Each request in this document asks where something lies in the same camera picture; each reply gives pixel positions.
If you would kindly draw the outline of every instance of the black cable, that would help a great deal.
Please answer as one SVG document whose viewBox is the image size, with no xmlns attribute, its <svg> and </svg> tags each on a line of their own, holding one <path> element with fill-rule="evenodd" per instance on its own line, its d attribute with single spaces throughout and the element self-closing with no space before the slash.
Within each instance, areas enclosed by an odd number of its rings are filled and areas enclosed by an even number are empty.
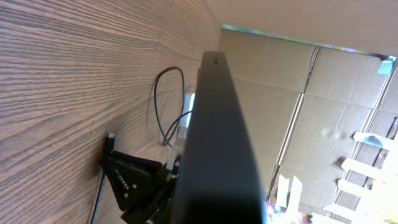
<svg viewBox="0 0 398 224">
<path fill-rule="evenodd" d="M 157 100 L 156 100 L 157 96 L 156 96 L 156 94 L 157 94 L 157 84 L 158 84 L 160 78 L 162 77 L 162 75 L 164 75 L 165 73 L 167 73 L 168 71 L 171 71 L 171 70 L 178 70 L 181 73 L 181 79 L 182 79 L 182 107 L 181 107 L 181 115 L 180 115 L 180 117 L 174 121 L 174 123 L 170 126 L 169 130 L 167 131 L 167 134 L 165 134 L 164 130 L 163 130 L 163 127 L 162 127 L 162 124 L 160 123 L 159 112 L 157 110 Z M 159 125 L 160 132 L 163 135 L 163 146 L 165 146 L 167 144 L 170 147 L 173 147 L 173 145 L 171 145 L 171 143 L 170 143 L 170 140 L 173 137 L 175 131 L 177 130 L 177 127 L 178 127 L 178 124 L 180 123 L 181 117 L 183 117 L 182 113 L 183 113 L 183 109 L 184 109 L 184 101 L 185 101 L 185 83 L 184 83 L 184 73 L 182 72 L 181 68 L 170 67 L 170 68 L 166 68 L 164 71 L 160 72 L 158 74 L 158 76 L 156 77 L 156 82 L 155 82 L 154 103 L 155 103 L 155 114 L 156 114 L 157 124 Z M 172 129 L 173 125 L 175 125 L 174 130 L 172 131 L 171 136 L 168 138 L 167 135 L 169 134 L 169 131 Z"/>
<path fill-rule="evenodd" d="M 173 122 L 173 124 L 169 127 L 169 130 L 167 130 L 166 136 L 167 136 L 167 134 L 170 132 L 170 130 L 172 129 L 173 125 L 175 125 L 175 123 L 179 123 L 179 122 L 180 122 L 180 119 L 181 119 L 183 116 L 186 116 L 187 114 L 189 114 L 189 113 L 191 113 L 191 112 L 192 112 L 192 111 L 188 111 L 188 112 L 186 112 L 186 113 L 184 113 L 184 114 L 181 114 L 181 115 Z"/>
</svg>

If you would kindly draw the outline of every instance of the wood grain surface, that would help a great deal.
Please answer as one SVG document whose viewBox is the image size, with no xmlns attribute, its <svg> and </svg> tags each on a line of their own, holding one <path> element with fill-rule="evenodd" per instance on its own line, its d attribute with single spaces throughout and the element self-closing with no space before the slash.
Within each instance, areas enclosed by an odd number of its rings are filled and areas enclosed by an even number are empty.
<svg viewBox="0 0 398 224">
<path fill-rule="evenodd" d="M 0 3 L 0 223 L 87 223 L 104 140 L 164 161 L 152 87 L 179 66 L 188 90 L 219 26 L 202 0 Z M 160 117 L 178 116 L 181 80 L 159 83 Z M 106 183 L 96 223 L 122 223 Z"/>
</svg>

